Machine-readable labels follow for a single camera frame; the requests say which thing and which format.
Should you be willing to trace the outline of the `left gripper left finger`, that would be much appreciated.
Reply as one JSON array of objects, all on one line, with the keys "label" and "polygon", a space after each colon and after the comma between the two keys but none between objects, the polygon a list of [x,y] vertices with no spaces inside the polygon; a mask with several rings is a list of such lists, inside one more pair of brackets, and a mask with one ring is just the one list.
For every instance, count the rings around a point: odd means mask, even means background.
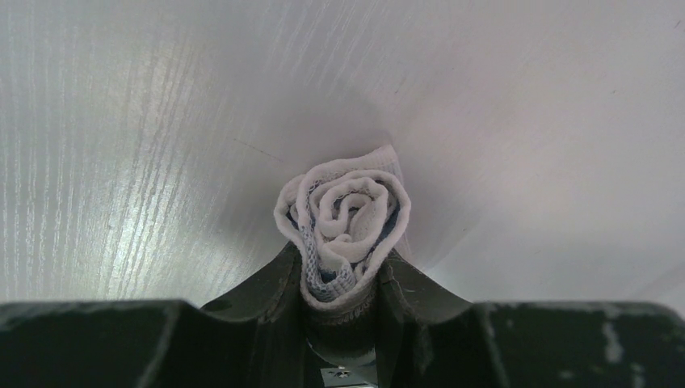
[{"label": "left gripper left finger", "polygon": [[301,257],[291,242],[265,267],[202,310],[229,324],[230,387],[302,387]]}]

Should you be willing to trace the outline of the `white blue patterned towel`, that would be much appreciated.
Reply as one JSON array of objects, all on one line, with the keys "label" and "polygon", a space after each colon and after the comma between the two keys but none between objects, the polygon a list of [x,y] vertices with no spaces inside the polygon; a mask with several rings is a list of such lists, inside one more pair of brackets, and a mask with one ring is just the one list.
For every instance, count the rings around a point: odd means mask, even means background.
[{"label": "white blue patterned towel", "polygon": [[395,149],[316,165],[281,189],[274,218],[300,252],[300,291],[328,325],[360,317],[382,263],[406,241],[411,200]]}]

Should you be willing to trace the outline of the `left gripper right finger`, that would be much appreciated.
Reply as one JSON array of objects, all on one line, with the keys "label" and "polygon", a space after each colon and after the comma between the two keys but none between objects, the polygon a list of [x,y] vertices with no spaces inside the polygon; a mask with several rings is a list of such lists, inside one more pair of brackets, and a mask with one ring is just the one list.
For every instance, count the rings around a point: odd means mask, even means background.
[{"label": "left gripper right finger", "polygon": [[380,387],[447,387],[457,380],[460,316],[472,303],[393,250],[376,278],[376,370]]}]

